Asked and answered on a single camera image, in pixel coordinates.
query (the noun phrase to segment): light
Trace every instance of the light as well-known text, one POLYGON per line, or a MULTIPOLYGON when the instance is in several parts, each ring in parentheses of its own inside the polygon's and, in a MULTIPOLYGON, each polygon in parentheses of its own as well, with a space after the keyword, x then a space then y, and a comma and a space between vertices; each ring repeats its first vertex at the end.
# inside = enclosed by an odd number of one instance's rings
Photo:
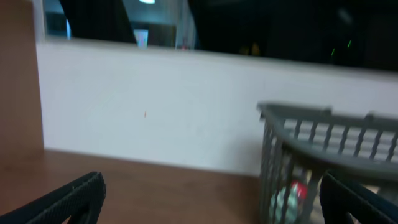
POLYGON ((139 0, 139 1, 145 4, 155 4, 155 0, 139 0))

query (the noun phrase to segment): gray plastic basket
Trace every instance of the gray plastic basket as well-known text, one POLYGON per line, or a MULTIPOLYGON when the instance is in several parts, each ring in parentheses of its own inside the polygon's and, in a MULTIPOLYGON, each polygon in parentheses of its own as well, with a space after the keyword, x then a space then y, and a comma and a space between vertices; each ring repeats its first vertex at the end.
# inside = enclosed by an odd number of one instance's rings
POLYGON ((278 104, 260 103, 258 108, 266 122, 260 176, 262 223, 310 223, 318 183, 328 169, 380 186, 383 197, 397 202, 398 121, 278 104), (295 179, 308 189, 300 208, 290 201, 295 179), (293 219, 286 215, 291 215, 289 206, 297 206, 293 219))

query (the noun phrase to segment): white wall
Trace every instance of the white wall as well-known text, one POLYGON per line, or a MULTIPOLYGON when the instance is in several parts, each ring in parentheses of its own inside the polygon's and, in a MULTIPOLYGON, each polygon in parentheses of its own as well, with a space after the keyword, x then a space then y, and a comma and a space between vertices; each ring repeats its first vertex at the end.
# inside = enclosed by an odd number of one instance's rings
POLYGON ((37 58, 47 149, 257 175, 259 101, 398 110, 377 71, 40 37, 37 58))

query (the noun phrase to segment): wooden surface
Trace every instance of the wooden surface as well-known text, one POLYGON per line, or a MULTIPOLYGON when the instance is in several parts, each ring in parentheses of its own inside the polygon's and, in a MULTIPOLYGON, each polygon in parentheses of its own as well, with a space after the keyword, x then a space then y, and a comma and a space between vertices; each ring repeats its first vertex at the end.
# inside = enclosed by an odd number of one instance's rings
POLYGON ((43 151, 39 76, 29 1, 0 1, 0 163, 43 151))
POLYGON ((107 187, 98 223, 258 223, 256 178, 55 151, 0 165, 0 214, 94 170, 107 187))

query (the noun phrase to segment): wooden panel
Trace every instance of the wooden panel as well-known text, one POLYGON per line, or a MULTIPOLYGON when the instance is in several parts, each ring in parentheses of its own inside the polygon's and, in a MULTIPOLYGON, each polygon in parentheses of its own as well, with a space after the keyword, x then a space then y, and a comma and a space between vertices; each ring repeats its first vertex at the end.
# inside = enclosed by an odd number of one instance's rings
POLYGON ((32 3, 0 1, 0 162, 43 151, 32 3))
POLYGON ((98 223, 258 223, 258 179, 63 152, 0 165, 0 214, 90 172, 103 173, 98 223))

